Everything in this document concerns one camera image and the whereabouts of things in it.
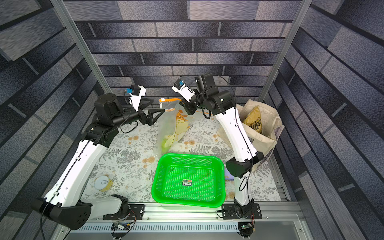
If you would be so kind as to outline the clear zip-top bag orange seal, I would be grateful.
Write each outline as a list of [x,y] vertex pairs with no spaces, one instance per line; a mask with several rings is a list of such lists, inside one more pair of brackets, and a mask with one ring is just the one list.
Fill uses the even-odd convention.
[[180,105],[181,99],[159,99],[160,108],[165,113],[159,118],[158,144],[161,155],[161,143],[166,142],[169,150],[172,145],[179,141],[187,132],[189,127],[188,115]]

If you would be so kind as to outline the small sticker in basket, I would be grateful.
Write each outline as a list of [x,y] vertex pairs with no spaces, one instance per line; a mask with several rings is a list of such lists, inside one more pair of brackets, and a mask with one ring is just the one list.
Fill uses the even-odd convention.
[[183,180],[182,181],[183,186],[191,186],[192,185],[192,180]]

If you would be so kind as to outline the green pear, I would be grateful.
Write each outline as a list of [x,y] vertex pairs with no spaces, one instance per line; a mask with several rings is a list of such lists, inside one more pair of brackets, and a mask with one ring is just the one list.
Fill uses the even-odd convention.
[[161,143],[161,151],[162,151],[162,154],[165,154],[169,151],[169,147],[167,146],[166,142]]

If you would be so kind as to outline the green plastic basket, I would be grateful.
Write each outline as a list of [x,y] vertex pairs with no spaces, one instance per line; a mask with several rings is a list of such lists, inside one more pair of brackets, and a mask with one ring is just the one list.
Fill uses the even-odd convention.
[[165,154],[158,161],[151,194],[161,204],[218,208],[226,198],[225,166],[214,156]]

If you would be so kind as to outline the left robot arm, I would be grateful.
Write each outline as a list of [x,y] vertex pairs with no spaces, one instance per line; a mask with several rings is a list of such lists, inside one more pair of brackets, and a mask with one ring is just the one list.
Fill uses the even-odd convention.
[[125,219],[130,214],[129,200],[120,195],[108,198],[81,201],[81,196],[90,175],[119,133],[119,128],[136,121],[152,126],[165,112],[164,109],[143,111],[144,106],[132,106],[125,111],[115,94],[104,94],[95,102],[96,119],[88,125],[69,165],[43,198],[35,199],[32,209],[43,217],[78,230],[89,219],[113,216]]

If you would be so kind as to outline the right circuit board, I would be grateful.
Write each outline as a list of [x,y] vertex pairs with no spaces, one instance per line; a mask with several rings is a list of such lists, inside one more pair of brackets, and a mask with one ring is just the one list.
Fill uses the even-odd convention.
[[239,235],[244,238],[249,238],[254,232],[252,223],[238,223]]

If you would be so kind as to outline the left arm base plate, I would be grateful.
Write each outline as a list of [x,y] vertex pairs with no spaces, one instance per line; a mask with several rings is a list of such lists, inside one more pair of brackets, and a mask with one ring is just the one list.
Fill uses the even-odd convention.
[[115,214],[103,216],[104,221],[133,221],[142,220],[144,215],[145,205],[130,204],[129,206],[121,207]]

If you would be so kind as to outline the yellow chips bag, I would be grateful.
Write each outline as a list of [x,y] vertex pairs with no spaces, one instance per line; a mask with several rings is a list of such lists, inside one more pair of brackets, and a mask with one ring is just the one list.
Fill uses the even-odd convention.
[[256,131],[257,133],[262,134],[262,118],[259,107],[253,108],[253,110],[243,120],[243,123],[254,131]]

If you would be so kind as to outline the beige canvas tote bag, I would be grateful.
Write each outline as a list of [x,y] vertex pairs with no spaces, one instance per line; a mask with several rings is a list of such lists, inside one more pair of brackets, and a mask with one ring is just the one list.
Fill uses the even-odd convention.
[[219,136],[234,151],[227,169],[239,178],[268,160],[285,127],[276,109],[252,100],[216,115],[216,119],[221,124]]

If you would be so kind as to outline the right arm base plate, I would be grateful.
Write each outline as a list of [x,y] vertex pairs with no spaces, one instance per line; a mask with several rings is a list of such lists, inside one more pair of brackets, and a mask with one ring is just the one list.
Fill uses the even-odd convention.
[[263,218],[259,204],[249,203],[246,206],[223,204],[221,217],[224,220],[261,220]]

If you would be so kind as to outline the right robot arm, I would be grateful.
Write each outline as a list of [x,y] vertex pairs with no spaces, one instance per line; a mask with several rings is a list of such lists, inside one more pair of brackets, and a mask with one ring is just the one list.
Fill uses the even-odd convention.
[[185,81],[178,79],[172,89],[183,97],[180,105],[189,115],[197,109],[208,111],[221,124],[234,151],[234,157],[226,162],[229,173],[235,179],[237,188],[234,204],[238,215],[245,215],[253,209],[251,197],[250,174],[264,154],[258,152],[248,138],[239,117],[234,93],[219,91],[214,76],[206,74],[195,77],[196,89],[191,89]]

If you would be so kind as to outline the left circuit board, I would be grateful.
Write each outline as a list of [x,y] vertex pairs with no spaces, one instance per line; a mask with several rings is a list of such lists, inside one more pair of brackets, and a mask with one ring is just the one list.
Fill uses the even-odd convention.
[[112,232],[117,231],[129,231],[131,228],[131,224],[125,224],[125,223],[113,223],[111,226]]

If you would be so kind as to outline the purple tissue pack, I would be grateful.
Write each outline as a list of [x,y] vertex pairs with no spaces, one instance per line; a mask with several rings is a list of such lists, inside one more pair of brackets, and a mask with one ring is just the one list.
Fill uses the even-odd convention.
[[234,181],[235,177],[231,175],[228,171],[225,171],[225,181]]

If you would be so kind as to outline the circuit board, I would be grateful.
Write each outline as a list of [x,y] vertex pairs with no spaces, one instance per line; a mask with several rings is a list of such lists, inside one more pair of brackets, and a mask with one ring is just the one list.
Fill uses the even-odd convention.
[[112,232],[117,231],[129,231],[131,228],[131,224],[125,224],[125,223],[113,223],[111,226]]
[[244,238],[249,238],[254,232],[252,223],[238,223],[239,235]]

